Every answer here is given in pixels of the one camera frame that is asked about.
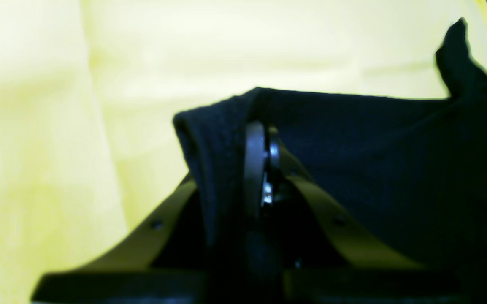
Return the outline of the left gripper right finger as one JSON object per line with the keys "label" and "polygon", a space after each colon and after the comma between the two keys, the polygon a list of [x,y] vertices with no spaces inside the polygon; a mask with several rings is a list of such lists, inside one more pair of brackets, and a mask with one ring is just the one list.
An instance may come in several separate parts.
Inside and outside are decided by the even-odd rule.
{"label": "left gripper right finger", "polygon": [[341,261],[332,267],[303,267],[299,254],[283,273],[289,304],[457,304],[459,286],[450,274],[411,261],[367,231],[343,206],[313,182],[284,146],[275,127],[265,134],[265,204],[292,189],[309,212],[311,227]]}

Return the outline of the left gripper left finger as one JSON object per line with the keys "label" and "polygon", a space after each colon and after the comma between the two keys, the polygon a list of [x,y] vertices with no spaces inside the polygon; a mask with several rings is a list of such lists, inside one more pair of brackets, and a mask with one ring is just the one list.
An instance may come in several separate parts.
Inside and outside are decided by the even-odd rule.
{"label": "left gripper left finger", "polygon": [[265,127],[245,127],[245,154],[220,202],[206,202],[206,181],[184,179],[120,243],[76,269],[43,275],[34,304],[251,304],[265,287],[252,273],[246,237],[260,220]]}

